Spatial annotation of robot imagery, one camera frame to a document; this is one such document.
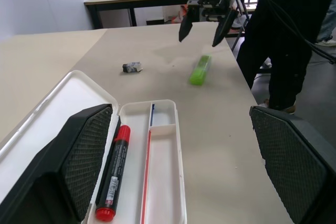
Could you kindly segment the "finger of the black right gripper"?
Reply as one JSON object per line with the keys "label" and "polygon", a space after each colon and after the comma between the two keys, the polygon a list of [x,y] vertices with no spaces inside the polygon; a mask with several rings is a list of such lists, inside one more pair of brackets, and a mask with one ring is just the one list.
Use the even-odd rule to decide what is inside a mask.
{"label": "finger of the black right gripper", "polygon": [[198,0],[191,0],[187,2],[187,12],[184,15],[180,29],[178,32],[178,40],[182,42],[184,38],[190,33],[193,23],[199,22],[200,5]]}
{"label": "finger of the black right gripper", "polygon": [[225,36],[230,31],[232,24],[236,18],[236,11],[234,9],[229,9],[228,12],[223,17],[218,17],[218,26],[215,32],[212,47],[216,47],[222,42]]}

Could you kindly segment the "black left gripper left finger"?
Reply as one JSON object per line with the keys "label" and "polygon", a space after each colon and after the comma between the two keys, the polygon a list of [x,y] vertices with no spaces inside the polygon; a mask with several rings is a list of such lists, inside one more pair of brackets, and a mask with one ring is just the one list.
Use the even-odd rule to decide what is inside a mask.
{"label": "black left gripper left finger", "polygon": [[1,203],[1,223],[81,223],[95,189],[111,104],[72,115],[39,151]]}

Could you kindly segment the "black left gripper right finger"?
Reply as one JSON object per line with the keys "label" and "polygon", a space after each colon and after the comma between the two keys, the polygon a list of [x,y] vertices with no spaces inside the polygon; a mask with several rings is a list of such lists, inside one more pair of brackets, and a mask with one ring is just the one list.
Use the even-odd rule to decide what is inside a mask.
{"label": "black left gripper right finger", "polygon": [[294,223],[335,223],[335,148],[307,121],[252,106],[267,174]]}

